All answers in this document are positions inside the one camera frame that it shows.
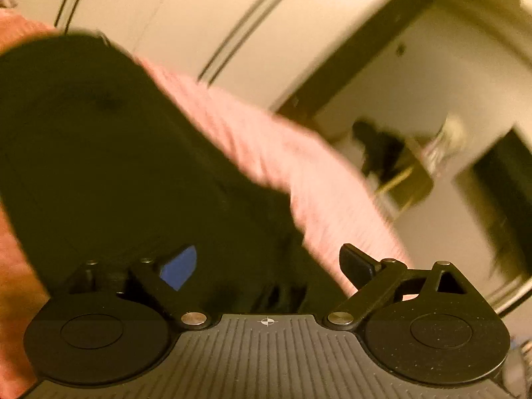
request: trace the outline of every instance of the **pink towel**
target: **pink towel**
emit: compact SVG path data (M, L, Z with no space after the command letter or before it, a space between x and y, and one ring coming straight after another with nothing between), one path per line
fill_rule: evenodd
M0 10L0 53L53 29ZM354 287L341 273L338 251L350 242L377 260L406 251L382 218L357 170L315 133L137 59L160 89L239 169L256 183L290 194L294 221L310 254L346 294ZM47 296L28 266L0 208L0 399L13 399L34 381L22 334Z

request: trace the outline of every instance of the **dark fabric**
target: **dark fabric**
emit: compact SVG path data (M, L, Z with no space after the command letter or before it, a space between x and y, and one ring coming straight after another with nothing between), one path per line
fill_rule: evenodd
M499 139L474 165L475 175L494 198L505 217L521 253L508 257L506 251L496 259L509 279L522 273L532 276L532 152L516 129Z
M42 39L2 55L0 79L0 194L48 289L89 259L194 245L179 293L211 313L344 300L302 248L289 198L243 176L118 50Z
M393 178L404 141L392 133L379 131L374 123L363 119L353 123L352 133L354 139L364 144L362 173L366 177L374 173L382 182Z

